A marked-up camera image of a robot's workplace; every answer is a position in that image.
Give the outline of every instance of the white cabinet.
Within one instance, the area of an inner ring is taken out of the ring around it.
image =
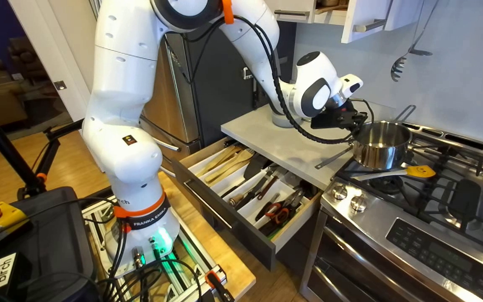
[[[344,27],[342,43],[416,22],[422,0],[349,0],[329,10],[316,0],[265,0],[278,21],[324,23]]]

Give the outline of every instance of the white countertop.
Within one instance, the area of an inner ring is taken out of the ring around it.
[[[389,118],[394,114],[392,108],[370,105],[375,112],[376,120]],[[308,122],[303,122],[301,126],[310,133],[326,139],[343,138],[349,133],[337,128],[313,130]],[[316,169],[314,166],[343,151],[348,145],[316,143],[302,136],[294,128],[275,126],[272,123],[269,105],[227,122],[221,126],[221,131],[322,190],[352,156],[351,152],[347,152],[320,170]]]

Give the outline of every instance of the yellow spatula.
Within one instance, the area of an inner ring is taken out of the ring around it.
[[[395,170],[381,173],[366,174],[353,177],[356,180],[371,180],[372,178],[379,178],[385,176],[410,175],[414,177],[428,178],[435,175],[435,171],[430,166],[408,166],[403,170]]]

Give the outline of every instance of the stove knob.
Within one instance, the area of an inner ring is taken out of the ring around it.
[[[366,209],[366,199],[363,196],[351,197],[350,205],[355,211],[362,212]]]
[[[341,184],[336,185],[333,188],[332,193],[333,193],[333,197],[335,197],[335,199],[337,200],[343,200],[348,196],[348,190],[344,185],[341,185]]]

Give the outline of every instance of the refrigerator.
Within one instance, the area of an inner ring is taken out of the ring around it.
[[[196,38],[208,26],[187,37]],[[279,22],[279,26],[280,78],[289,82],[296,23]],[[167,33],[161,41],[153,97],[143,109],[140,124],[159,141],[167,170],[171,170],[170,160],[180,160],[223,138],[222,124],[267,103],[243,59],[220,30],[213,33],[194,75],[204,41],[190,43],[177,33]],[[193,77],[189,84],[186,79]]]

